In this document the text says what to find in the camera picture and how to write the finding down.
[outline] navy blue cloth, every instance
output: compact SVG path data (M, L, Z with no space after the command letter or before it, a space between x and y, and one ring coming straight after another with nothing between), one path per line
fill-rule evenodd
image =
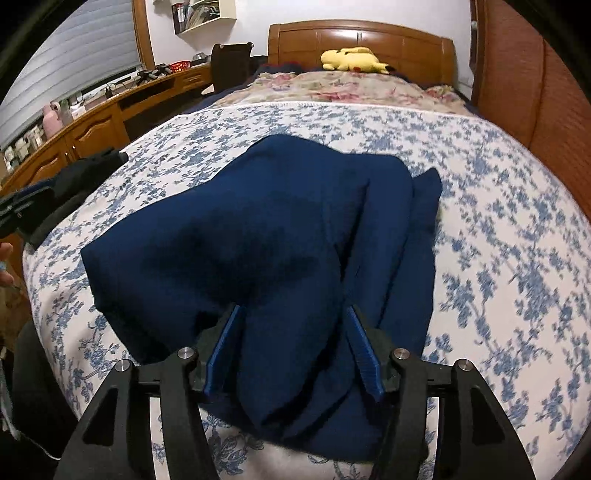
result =
M396 157L277 135L121 220L82 258L96 307L142 363L243 306L228 397L207 409L289 447L371 460L386 412L363 391L342 311L357 304L422 352L440 194L435 169L411 178Z

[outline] blue floral bedsheet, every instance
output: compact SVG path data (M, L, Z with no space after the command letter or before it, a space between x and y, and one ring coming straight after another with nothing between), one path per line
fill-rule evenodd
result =
M129 162L24 256L33 318L76 414L113 363L128 357L93 305L81 247L130 213L208 180L269 134L397 155L413 174L437 167L443 195L424 357L471 359L537 478L550 479L591 421L591 229L566 188L522 145L459 115L311 102L236 105L177 116L127 147ZM436 400L428 410L431 455L422 478L433 471ZM205 411L202 417L222 478L360 480L371 470L264 443ZM157 400L151 427L157 475L167 478Z

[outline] window blind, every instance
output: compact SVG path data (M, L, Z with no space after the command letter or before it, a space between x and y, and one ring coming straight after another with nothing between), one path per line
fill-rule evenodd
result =
M131 0L87 0L29 60L0 105L0 145L63 99L139 65Z

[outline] pikachu plush toy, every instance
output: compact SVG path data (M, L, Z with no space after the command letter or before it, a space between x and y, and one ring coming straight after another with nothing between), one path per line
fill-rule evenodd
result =
M322 56L322 68L325 70L340 70L346 72L386 73L388 64L380 63L373 52L366 47L341 48L327 50Z

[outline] blue gripper pad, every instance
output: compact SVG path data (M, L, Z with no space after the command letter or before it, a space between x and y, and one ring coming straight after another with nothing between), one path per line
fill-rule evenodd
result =
M381 378L380 362L369 342L365 328L363 328L353 307L345 308L343 324L349 346L355 358L355 364L359 369L361 380L363 381L363 386L373 396L375 401L378 402L383 398L385 393Z
M240 340L243 320L244 309L240 305L236 305L207 360L205 385L203 386L205 395L212 395L222 390L232 365L236 345Z

